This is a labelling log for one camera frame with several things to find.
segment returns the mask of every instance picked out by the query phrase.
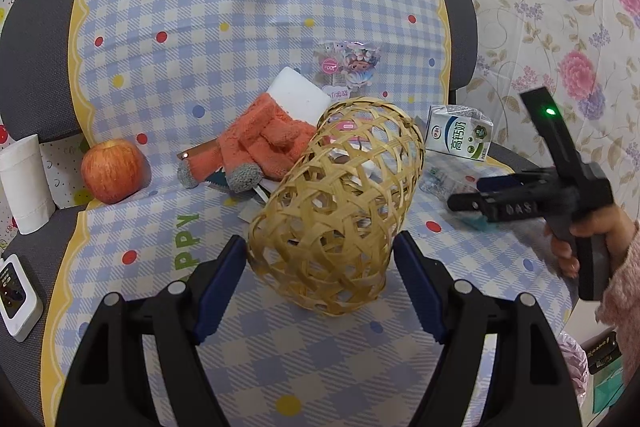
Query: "metal screw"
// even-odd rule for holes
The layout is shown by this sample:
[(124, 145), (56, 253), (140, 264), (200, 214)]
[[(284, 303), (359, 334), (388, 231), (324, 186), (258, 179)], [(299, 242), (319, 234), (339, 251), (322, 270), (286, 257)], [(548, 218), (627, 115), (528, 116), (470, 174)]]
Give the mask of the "metal screw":
[(107, 306), (113, 306), (114, 304), (117, 304), (119, 300), (120, 296), (116, 292), (111, 292), (104, 296), (102, 302)]
[(180, 295), (186, 289), (187, 289), (187, 285), (184, 282), (173, 281), (167, 288), (167, 291), (171, 293), (171, 295)]
[(453, 288), (456, 289), (456, 292), (463, 293), (463, 294), (467, 295), (467, 294), (471, 293), (471, 290), (474, 287), (471, 286), (471, 283), (469, 281), (465, 281), (463, 279), (460, 279), (460, 280), (455, 281), (453, 283)]
[(520, 295), (520, 302), (525, 306), (532, 307), (536, 304), (536, 298), (530, 293), (523, 293)]

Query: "device handle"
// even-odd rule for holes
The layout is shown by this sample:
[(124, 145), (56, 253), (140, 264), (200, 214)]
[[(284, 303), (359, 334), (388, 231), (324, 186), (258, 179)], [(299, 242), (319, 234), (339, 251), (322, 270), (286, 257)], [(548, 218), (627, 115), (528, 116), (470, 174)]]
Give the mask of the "device handle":
[(609, 285), (609, 251), (604, 235), (574, 237), (569, 232), (572, 219), (569, 215), (546, 217), (551, 231), (561, 241), (571, 245), (580, 262), (578, 296), (584, 301), (600, 301)]

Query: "person's hand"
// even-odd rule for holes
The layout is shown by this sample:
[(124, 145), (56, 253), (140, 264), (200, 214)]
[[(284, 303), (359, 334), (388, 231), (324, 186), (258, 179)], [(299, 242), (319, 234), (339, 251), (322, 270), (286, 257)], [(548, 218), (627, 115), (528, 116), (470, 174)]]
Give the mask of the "person's hand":
[[(626, 251), (636, 235), (636, 224), (616, 204), (604, 206), (587, 215), (584, 219), (572, 223), (569, 231), (575, 237), (591, 237), (595, 234), (604, 234), (607, 250), (611, 259), (611, 272), (625, 262)], [(545, 235), (552, 235), (549, 225), (545, 227)], [(551, 237), (551, 251), (558, 257), (558, 263), (562, 273), (572, 279), (578, 276), (580, 263), (571, 245), (560, 241), (557, 237)]]

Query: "woven bamboo basket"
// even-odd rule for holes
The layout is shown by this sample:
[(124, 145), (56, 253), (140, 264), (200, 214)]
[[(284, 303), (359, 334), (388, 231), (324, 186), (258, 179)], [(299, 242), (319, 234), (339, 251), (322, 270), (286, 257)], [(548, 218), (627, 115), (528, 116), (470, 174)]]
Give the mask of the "woven bamboo basket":
[(303, 308), (342, 315), (385, 287), (424, 161), (414, 120), (375, 98), (332, 105), (249, 227), (249, 263)]

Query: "pink fuzzy sleeve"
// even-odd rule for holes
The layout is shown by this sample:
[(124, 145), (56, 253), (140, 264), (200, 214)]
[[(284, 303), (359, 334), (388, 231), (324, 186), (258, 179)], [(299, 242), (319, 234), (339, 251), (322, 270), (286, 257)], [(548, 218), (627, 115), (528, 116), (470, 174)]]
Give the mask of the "pink fuzzy sleeve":
[(622, 352), (624, 381), (628, 383), (640, 364), (640, 223), (625, 262), (613, 274), (596, 311), (599, 322), (616, 327)]

